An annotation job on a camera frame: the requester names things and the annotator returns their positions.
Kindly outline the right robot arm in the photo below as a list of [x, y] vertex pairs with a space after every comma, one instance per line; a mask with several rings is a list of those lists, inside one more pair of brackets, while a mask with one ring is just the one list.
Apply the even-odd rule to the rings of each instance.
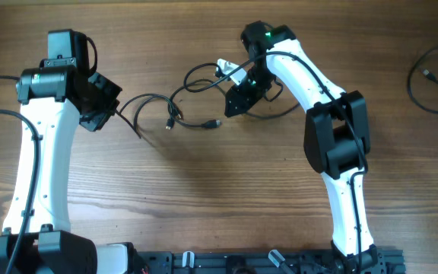
[[218, 73], [234, 82], [226, 93], [227, 117], [248, 112], [281, 80], [306, 113], [303, 147], [324, 180], [332, 210], [334, 258], [345, 273], [376, 265], [376, 246], [367, 225], [363, 176], [370, 151], [367, 105], [359, 91], [346, 92], [309, 60], [293, 31], [262, 21], [245, 26], [240, 39], [253, 63], [249, 70], [218, 62]]

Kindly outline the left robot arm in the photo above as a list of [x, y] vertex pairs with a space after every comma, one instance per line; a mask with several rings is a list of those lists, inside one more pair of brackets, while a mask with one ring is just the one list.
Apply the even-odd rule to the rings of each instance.
[[16, 83], [21, 153], [0, 234], [0, 273], [130, 273], [131, 244], [96, 245], [73, 234], [68, 213], [71, 147], [78, 127], [100, 130], [120, 87], [97, 71], [93, 40], [75, 30], [48, 34], [48, 56]]

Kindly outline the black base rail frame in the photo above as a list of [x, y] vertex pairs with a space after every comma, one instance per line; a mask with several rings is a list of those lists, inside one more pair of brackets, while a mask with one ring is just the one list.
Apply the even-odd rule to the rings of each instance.
[[340, 260], [329, 250], [282, 253], [185, 253], [139, 252], [146, 263], [143, 273], [345, 273]]

